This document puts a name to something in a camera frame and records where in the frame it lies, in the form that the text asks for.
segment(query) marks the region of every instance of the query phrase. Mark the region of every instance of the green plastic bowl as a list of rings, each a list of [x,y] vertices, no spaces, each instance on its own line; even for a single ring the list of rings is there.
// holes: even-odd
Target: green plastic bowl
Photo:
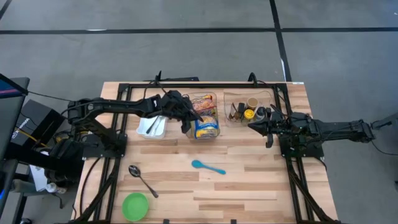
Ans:
[[[122,213],[131,222],[136,222],[144,218],[148,209],[148,199],[142,193],[129,194],[122,204]]]

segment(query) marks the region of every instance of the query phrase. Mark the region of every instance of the blue spoon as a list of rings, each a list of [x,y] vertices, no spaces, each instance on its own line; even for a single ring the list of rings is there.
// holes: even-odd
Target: blue spoon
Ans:
[[[206,168],[206,169],[209,169],[209,170],[213,170],[213,171],[216,171],[216,172],[219,173],[219,174],[226,174],[225,170],[216,169],[216,168],[212,168],[212,167],[210,167],[210,166],[206,166],[206,165],[204,165],[203,163],[201,163],[201,162],[198,161],[198,160],[192,161],[192,166],[193,166],[194,168]]]

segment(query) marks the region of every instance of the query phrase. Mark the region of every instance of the yellow bottle cap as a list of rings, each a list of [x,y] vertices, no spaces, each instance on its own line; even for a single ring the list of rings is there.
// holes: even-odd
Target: yellow bottle cap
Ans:
[[[253,119],[254,118],[254,111],[247,109],[246,111],[244,111],[244,118],[246,119]]]

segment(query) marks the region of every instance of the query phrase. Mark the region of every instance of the wood grain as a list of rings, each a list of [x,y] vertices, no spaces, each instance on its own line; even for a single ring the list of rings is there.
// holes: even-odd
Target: wood grain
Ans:
[[[101,97],[115,99],[118,85],[118,82],[105,83]],[[288,89],[292,109],[311,113],[304,85],[288,83]],[[136,133],[139,118],[130,114],[126,130],[128,143],[120,165],[112,223],[128,223],[121,213],[121,205],[124,198],[133,192],[146,195],[150,205],[146,217],[139,223],[161,223],[165,218],[171,223],[229,223],[231,219],[237,219],[238,223],[295,223],[286,164],[280,155],[277,137],[274,136],[274,145],[267,149],[267,138],[225,120],[224,105],[244,98],[237,93],[261,95],[265,105],[274,103],[273,94],[248,88],[181,88],[178,91],[182,94],[215,93],[221,134],[214,141],[192,141],[181,133],[179,122],[169,120],[163,139],[144,139]],[[155,94],[162,95],[162,90],[149,88],[146,97]],[[142,96],[143,89],[133,90],[132,100],[139,100]],[[110,127],[112,115],[102,114],[97,120]],[[195,169],[191,166],[194,159],[224,169],[226,175],[208,169]],[[77,210],[81,185],[93,162],[94,159],[85,162],[75,202]],[[325,168],[315,159],[305,158],[303,163],[309,191],[322,209],[337,219]],[[127,168],[132,164],[140,167],[143,178],[158,191],[159,198],[154,198],[141,180],[129,174]],[[83,197],[85,207],[98,191],[102,168],[103,159],[88,178]],[[102,218],[107,204],[108,195],[102,204]],[[301,195],[300,206],[305,218]]]

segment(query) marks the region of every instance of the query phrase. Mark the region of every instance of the silver spoon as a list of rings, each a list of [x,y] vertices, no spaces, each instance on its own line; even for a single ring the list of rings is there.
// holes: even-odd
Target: silver spoon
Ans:
[[[141,171],[138,169],[138,167],[136,167],[136,166],[134,166],[134,165],[129,166],[129,172],[130,172],[130,174],[131,174],[133,177],[139,177],[139,178],[142,180],[142,182],[148,187],[148,189],[150,190],[150,192],[152,193],[152,195],[153,195],[155,198],[159,197],[159,195],[157,194],[157,192],[156,192],[154,189],[152,189],[152,188],[144,181],[144,179],[141,177]]]

